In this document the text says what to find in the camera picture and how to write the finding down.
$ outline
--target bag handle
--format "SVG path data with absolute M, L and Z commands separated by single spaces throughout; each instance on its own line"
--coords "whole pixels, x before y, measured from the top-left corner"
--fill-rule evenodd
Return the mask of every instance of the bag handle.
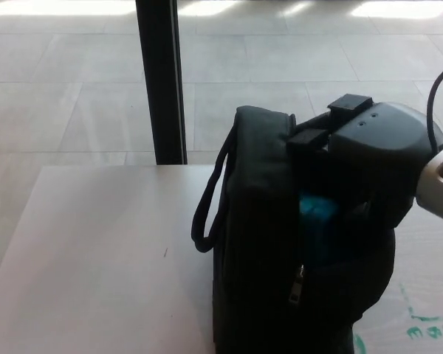
M 223 143 L 223 146 L 221 147 L 220 153 L 216 158 L 215 169 L 208 179 L 207 187 L 205 188 L 199 205 L 195 211 L 195 215 L 193 216 L 191 236 L 197 251 L 201 253 L 206 253 L 215 246 L 220 227 L 222 226 L 228 213 L 228 203 L 226 198 L 224 198 L 219 207 L 219 211 L 216 213 L 215 219 L 213 220 L 213 225 L 210 228 L 208 236 L 204 237 L 205 224 L 207 223 L 208 211 L 210 210 L 210 205 L 212 203 L 213 193 L 215 192 L 216 184 L 220 179 L 220 175 L 222 174 L 224 160 L 235 141 L 236 124 L 231 128 L 226 140 Z

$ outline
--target blue object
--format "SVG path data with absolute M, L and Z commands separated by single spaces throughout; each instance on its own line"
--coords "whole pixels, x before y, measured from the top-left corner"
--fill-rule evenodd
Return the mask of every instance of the blue object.
M 308 268 L 324 266 L 334 258 L 332 241 L 335 229 L 332 223 L 339 206 L 331 199 L 302 193 L 301 233 L 303 236 L 303 263 Z

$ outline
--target white surface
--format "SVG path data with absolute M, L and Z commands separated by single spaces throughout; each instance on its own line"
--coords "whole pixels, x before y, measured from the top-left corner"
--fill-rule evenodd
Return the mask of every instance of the white surface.
M 44 169 L 0 269 L 0 354 L 211 352 L 211 167 Z
M 212 254 L 190 239 L 211 171 L 44 169 L 0 268 L 0 354 L 213 353 Z M 355 325 L 356 354 L 443 353 L 443 319 L 408 306 L 443 317 L 443 221 L 418 208 L 397 231 L 391 284 Z

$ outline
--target zipper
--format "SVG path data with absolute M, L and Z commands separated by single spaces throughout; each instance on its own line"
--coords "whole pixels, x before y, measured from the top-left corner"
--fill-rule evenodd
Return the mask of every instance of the zipper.
M 290 290 L 289 295 L 289 304 L 296 308 L 301 302 L 303 278 L 305 278 L 305 268 L 303 267 L 303 265 L 300 265 L 295 270 L 294 283 L 292 284 L 292 289 Z

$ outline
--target black backpack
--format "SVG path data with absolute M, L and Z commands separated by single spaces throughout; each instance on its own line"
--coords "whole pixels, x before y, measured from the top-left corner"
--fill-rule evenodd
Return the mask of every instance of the black backpack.
M 352 325 L 388 285 L 394 228 L 365 217 L 356 171 L 322 153 L 322 119 L 237 109 L 192 225 L 196 248 L 214 250 L 218 354 L 353 353 Z

